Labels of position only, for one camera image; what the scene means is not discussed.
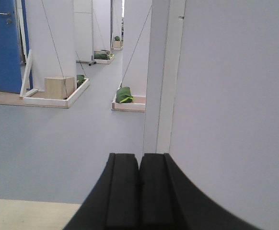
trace light blue floor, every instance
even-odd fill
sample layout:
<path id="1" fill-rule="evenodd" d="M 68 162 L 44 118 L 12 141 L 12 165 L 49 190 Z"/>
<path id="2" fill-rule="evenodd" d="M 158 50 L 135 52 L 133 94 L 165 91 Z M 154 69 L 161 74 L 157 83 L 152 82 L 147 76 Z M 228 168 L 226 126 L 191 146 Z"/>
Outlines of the light blue floor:
<path id="1" fill-rule="evenodd" d="M 110 65 L 83 65 L 91 85 L 70 109 L 0 105 L 0 198 L 81 203 L 110 152 L 141 159 L 144 113 L 111 110 L 115 53 Z"/>

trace support cable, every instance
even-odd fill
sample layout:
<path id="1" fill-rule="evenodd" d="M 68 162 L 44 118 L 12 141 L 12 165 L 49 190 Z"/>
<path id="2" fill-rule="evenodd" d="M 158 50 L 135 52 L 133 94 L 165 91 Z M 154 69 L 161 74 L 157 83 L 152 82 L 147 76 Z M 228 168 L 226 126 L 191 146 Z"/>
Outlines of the support cable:
<path id="1" fill-rule="evenodd" d="M 143 25 L 143 27 L 142 27 L 142 29 L 141 29 L 140 35 L 139 35 L 138 40 L 137 40 L 137 42 L 136 42 L 136 44 L 135 44 L 133 53 L 132 53 L 132 55 L 131 55 L 130 61 L 129 61 L 128 65 L 127 65 L 127 69 L 126 69 L 126 71 L 125 71 L 125 74 L 124 74 L 124 76 L 123 76 L 121 82 L 124 80 L 124 78 L 125 78 L 125 76 L 126 76 L 126 73 L 127 73 L 127 71 L 128 71 L 128 68 L 129 68 L 129 65 L 130 65 L 130 63 L 131 63 L 131 60 L 132 60 L 132 58 L 133 58 L 134 52 L 135 52 L 135 50 L 136 50 L 136 47 L 138 46 L 138 43 L 139 43 L 141 34 L 142 34 L 143 30 L 144 30 L 144 27 L 145 27 L 145 25 L 146 25 L 146 22 L 147 22 L 147 19 L 148 19 L 149 14 L 150 14 L 150 12 L 151 12 L 151 9 L 152 9 L 152 5 L 150 6 L 150 9 L 149 9 L 148 14 L 147 14 L 147 16 L 146 16 L 144 25 Z"/>
<path id="2" fill-rule="evenodd" d="M 49 28 L 49 31 L 50 31 L 50 35 L 51 35 L 51 38 L 52 38 L 53 47 L 54 47 L 55 53 L 56 53 L 57 58 L 58 58 L 58 64 L 59 64 L 59 67 L 61 69 L 61 73 L 62 73 L 62 76 L 63 76 L 65 91 L 66 91 L 66 96 L 67 96 L 66 77 L 64 76 L 62 65 L 61 65 L 61 62 L 60 62 L 59 57 L 58 57 L 58 51 L 57 51 L 57 47 L 55 45 L 54 38 L 53 38 L 53 35 L 52 35 L 52 31 L 51 31 L 51 28 L 50 28 L 50 24 L 49 24 L 49 20 L 48 20 L 48 17 L 47 17 L 45 5 L 44 5 L 43 0 L 41 0 L 41 2 L 42 2 L 42 5 L 43 5 L 43 9 L 44 9 L 44 12 L 45 12 L 45 17 L 46 17 L 48 28 Z"/>

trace white wall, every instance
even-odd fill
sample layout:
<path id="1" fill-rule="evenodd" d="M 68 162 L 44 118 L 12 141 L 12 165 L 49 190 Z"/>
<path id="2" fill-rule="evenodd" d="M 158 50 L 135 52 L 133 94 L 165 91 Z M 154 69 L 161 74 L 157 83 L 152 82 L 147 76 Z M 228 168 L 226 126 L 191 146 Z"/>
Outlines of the white wall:
<path id="1" fill-rule="evenodd" d="M 143 153 L 156 152 L 170 0 L 153 0 Z"/>
<path id="2" fill-rule="evenodd" d="M 111 1 L 96 0 L 94 10 L 94 50 L 111 50 Z"/>
<path id="3" fill-rule="evenodd" d="M 279 230 L 279 1 L 187 1 L 171 155 L 223 207 Z"/>
<path id="4" fill-rule="evenodd" d="M 93 61 L 93 0 L 74 0 L 76 59 Z"/>
<path id="5" fill-rule="evenodd" d="M 152 0 L 126 1 L 124 17 L 123 86 L 131 88 L 132 95 L 146 96 Z"/>
<path id="6" fill-rule="evenodd" d="M 76 77 L 73 0 L 43 0 L 65 77 Z M 41 1 L 26 0 L 34 88 L 45 89 L 44 79 L 62 76 Z"/>
<path id="7" fill-rule="evenodd" d="M 113 0 L 113 34 L 121 39 L 122 0 Z"/>

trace wire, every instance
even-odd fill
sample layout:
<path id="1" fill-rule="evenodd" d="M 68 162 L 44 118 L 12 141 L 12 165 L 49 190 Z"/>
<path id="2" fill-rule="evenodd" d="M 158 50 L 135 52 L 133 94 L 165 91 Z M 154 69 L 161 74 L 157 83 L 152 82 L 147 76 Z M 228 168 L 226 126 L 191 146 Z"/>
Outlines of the wire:
<path id="1" fill-rule="evenodd" d="M 81 68 L 82 68 L 82 70 L 83 70 L 84 76 L 86 77 L 85 70 L 84 70 L 84 68 L 83 68 L 82 62 L 81 62 L 81 60 L 80 60 L 80 57 L 79 57 L 79 55 L 78 55 L 78 52 L 77 52 L 77 51 L 76 51 L 76 54 L 77 54 L 78 60 L 79 60 L 79 62 L 80 62 Z"/>
<path id="2" fill-rule="evenodd" d="M 124 80 L 124 78 L 125 78 L 125 76 L 126 76 L 126 73 L 127 73 L 127 71 L 128 71 L 128 68 L 129 68 L 129 65 L 130 65 L 130 63 L 131 63 L 131 60 L 132 60 L 132 58 L 133 58 L 134 52 L 135 52 L 135 50 L 136 50 L 136 47 L 138 46 L 138 43 L 139 43 L 139 40 L 140 40 L 141 33 L 142 33 L 142 32 L 143 32 L 143 30 L 144 30 L 144 27 L 145 27 L 145 25 L 146 25 L 146 22 L 147 22 L 147 19 L 148 19 L 149 14 L 150 14 L 150 12 L 151 12 L 151 9 L 152 9 L 152 5 L 150 6 L 150 9 L 149 9 L 148 14 L 147 14 L 147 16 L 146 16 L 146 19 L 145 19 L 145 22 L 144 22 L 143 28 L 141 29 L 140 35 L 139 35 L 138 40 L 137 40 L 137 42 L 136 42 L 136 44 L 135 44 L 135 47 L 134 47 L 133 53 L 132 53 L 132 55 L 131 55 L 130 61 L 129 61 L 128 65 L 127 65 L 127 69 L 126 69 L 125 74 L 124 74 L 124 76 L 123 76 L 123 78 L 122 78 L 122 80 L 121 80 L 121 81 L 123 81 L 123 80 Z"/>

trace green sandbag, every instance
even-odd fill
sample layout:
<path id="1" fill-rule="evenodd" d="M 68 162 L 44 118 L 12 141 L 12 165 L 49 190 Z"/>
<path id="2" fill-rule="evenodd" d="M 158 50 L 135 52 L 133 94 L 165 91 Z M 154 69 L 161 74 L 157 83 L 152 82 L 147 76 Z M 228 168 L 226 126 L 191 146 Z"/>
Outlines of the green sandbag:
<path id="1" fill-rule="evenodd" d="M 85 81 L 84 78 L 85 76 L 82 74 L 77 75 L 77 88 L 79 88 L 79 86 L 83 84 L 83 82 Z"/>
<path id="2" fill-rule="evenodd" d="M 94 55 L 95 59 L 102 59 L 102 60 L 109 60 L 109 57 L 107 54 L 95 54 Z"/>
<path id="3" fill-rule="evenodd" d="M 130 103 L 133 101 L 131 95 L 130 87 L 122 87 L 116 92 L 116 102 L 117 103 Z"/>

